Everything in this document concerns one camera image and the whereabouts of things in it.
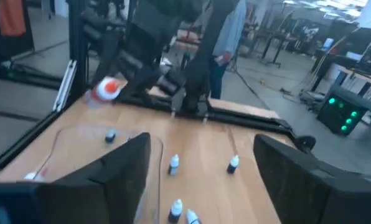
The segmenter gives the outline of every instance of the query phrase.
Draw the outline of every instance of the small bottle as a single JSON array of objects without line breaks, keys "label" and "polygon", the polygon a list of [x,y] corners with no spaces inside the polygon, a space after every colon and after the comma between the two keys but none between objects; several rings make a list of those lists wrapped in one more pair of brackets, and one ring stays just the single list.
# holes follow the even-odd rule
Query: small bottle
[{"label": "small bottle", "polygon": [[167,218],[169,223],[177,223],[179,221],[182,209],[183,209],[183,204],[180,199],[177,199],[173,203],[171,207],[171,212],[169,213],[169,217]]},{"label": "small bottle", "polygon": [[167,174],[175,175],[177,173],[177,168],[179,168],[179,155],[174,155],[171,159],[171,163],[169,165],[169,170]]},{"label": "small bottle", "polygon": [[98,106],[113,101],[126,85],[125,82],[111,77],[105,77],[96,87],[88,90],[83,96],[83,102],[89,106]]},{"label": "small bottle", "polygon": [[193,210],[187,210],[187,223],[188,224],[200,224],[197,214]]},{"label": "small bottle", "polygon": [[235,172],[235,170],[237,169],[239,163],[240,163],[240,158],[238,157],[238,155],[235,155],[231,159],[230,164],[227,167],[227,172],[229,174],[233,174]]},{"label": "small bottle", "polygon": [[116,136],[116,130],[110,129],[105,136],[105,142],[108,144],[112,143],[115,139],[115,136]]}]

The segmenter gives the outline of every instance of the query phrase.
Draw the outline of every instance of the orange and white object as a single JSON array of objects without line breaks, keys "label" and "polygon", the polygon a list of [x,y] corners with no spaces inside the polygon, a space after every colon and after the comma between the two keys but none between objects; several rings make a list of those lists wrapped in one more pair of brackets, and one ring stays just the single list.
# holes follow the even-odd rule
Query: orange and white object
[{"label": "orange and white object", "polygon": [[125,85],[126,81],[105,77],[94,89],[85,93],[83,102],[92,106],[109,103],[119,95]]}]

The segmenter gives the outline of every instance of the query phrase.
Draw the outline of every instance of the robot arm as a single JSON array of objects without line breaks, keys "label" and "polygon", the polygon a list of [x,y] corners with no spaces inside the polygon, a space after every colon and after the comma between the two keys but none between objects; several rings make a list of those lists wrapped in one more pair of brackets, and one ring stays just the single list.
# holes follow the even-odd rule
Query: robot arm
[{"label": "robot arm", "polygon": [[238,0],[211,0],[213,12],[195,57],[183,71],[162,74],[159,61],[163,48],[177,34],[182,21],[194,22],[202,12],[201,0],[139,0],[129,25],[102,22],[90,11],[83,13],[84,30],[99,49],[100,64],[92,86],[109,74],[112,65],[128,80],[118,100],[138,91],[158,86],[173,96],[185,88],[182,108],[195,111],[201,95],[206,93],[209,58],[229,13]]}]

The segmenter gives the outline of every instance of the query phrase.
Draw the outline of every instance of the clear plastic tray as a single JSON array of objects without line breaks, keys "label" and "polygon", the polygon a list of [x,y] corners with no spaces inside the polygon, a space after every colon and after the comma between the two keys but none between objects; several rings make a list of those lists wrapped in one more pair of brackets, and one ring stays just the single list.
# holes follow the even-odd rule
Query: clear plastic tray
[{"label": "clear plastic tray", "polygon": [[[113,143],[107,144],[105,136],[110,129],[116,130],[116,137]],[[56,135],[48,158],[40,169],[35,171],[35,180],[53,182],[104,156],[138,134],[140,132],[95,125],[78,125],[61,129]],[[162,149],[162,141],[151,136],[146,188],[134,218],[135,224],[159,223]]]}]

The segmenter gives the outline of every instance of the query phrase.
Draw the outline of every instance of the wooden table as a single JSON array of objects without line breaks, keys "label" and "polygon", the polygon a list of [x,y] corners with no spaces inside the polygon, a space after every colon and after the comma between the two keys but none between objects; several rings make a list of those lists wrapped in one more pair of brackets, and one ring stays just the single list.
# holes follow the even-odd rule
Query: wooden table
[{"label": "wooden table", "polygon": [[364,80],[367,83],[371,84],[371,78],[368,77],[368,76],[366,76],[366,75],[361,75],[358,72],[353,71],[353,70],[350,70],[350,69],[347,69],[347,68],[345,68],[343,66],[340,66],[339,71],[344,72],[344,73],[346,73],[348,75],[353,75],[353,76],[357,77],[358,79]]},{"label": "wooden table", "polygon": [[[269,118],[278,117],[273,111],[221,100],[211,100],[211,104]],[[292,146],[290,139],[214,121],[204,124],[197,120],[172,118],[168,113],[137,106],[119,104],[88,108],[80,100],[75,102],[0,172],[0,182],[22,180],[26,174],[40,168],[57,132],[79,124],[146,131],[162,140],[160,223],[166,223],[171,204],[178,198],[182,199],[184,209],[195,210],[208,224],[280,223],[257,168],[253,140],[256,134],[263,133]],[[174,154],[181,160],[179,172],[175,177],[168,177],[167,167]],[[225,170],[234,154],[240,156],[240,167],[234,175],[228,175]],[[186,223],[184,214],[180,223]]]}]

